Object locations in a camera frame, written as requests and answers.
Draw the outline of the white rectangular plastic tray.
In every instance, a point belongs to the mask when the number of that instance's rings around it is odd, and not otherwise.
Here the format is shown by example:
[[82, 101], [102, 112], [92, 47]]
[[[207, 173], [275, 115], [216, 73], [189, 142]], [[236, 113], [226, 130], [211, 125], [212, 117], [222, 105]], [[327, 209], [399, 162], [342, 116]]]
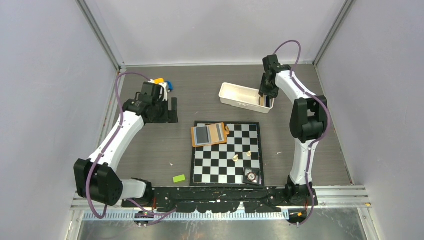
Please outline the white rectangular plastic tray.
[[270, 108], [259, 105], [260, 95], [258, 89], [236, 85], [228, 82], [224, 82], [221, 85], [218, 96], [222, 104], [262, 114], [268, 114], [270, 110], [274, 107], [274, 99], [271, 99]]

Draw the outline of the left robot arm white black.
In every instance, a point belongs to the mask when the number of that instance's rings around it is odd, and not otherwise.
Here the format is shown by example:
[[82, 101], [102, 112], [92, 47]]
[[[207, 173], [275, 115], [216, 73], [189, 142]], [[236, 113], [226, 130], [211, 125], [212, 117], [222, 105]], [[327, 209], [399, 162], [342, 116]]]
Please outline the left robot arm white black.
[[169, 81], [158, 78], [144, 82], [141, 91], [122, 105], [118, 120], [103, 143], [88, 159], [74, 164], [77, 194], [93, 202], [114, 206], [120, 200], [134, 199], [141, 207], [153, 202], [152, 184], [143, 179], [121, 180], [116, 170], [129, 144], [146, 124], [176, 124], [178, 99], [168, 98]]

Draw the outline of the credit cards stack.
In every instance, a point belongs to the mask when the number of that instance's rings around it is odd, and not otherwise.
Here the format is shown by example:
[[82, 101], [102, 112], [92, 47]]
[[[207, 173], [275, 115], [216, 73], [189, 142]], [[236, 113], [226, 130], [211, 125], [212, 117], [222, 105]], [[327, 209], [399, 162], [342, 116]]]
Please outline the credit cards stack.
[[263, 100], [263, 106], [266, 108], [270, 108], [271, 107], [271, 98], [269, 96], [265, 96], [264, 100]]

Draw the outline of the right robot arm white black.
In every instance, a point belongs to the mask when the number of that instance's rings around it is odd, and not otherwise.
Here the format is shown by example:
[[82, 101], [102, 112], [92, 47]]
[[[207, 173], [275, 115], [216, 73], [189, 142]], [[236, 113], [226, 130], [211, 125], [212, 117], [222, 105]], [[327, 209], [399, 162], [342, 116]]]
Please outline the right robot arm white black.
[[319, 141], [329, 124], [327, 98], [316, 95], [297, 78], [292, 67], [279, 63], [275, 54], [262, 60], [259, 95], [275, 99], [283, 91], [292, 103], [289, 130], [294, 138], [293, 166], [285, 185], [285, 198], [291, 205], [315, 204], [312, 165]]

